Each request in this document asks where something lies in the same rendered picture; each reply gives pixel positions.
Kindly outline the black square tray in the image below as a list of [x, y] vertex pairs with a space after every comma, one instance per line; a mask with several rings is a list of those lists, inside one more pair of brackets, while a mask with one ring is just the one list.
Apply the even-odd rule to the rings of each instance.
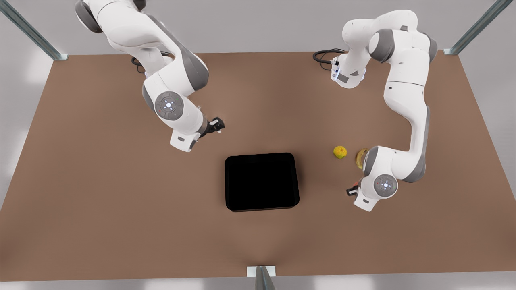
[[291, 153], [225, 159], [225, 206], [232, 212], [291, 209], [300, 201]]

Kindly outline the silver frame post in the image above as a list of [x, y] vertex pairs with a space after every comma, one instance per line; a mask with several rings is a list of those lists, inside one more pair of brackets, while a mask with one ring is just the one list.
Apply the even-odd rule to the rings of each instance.
[[7, 0], [0, 0], [0, 12], [53, 61], [65, 61], [68, 59], [68, 54], [62, 54], [57, 51]]
[[513, 1], [496, 0], [451, 48], [444, 48], [444, 55], [459, 55]]
[[276, 290], [276, 266], [247, 266], [247, 277], [254, 277], [254, 290]]

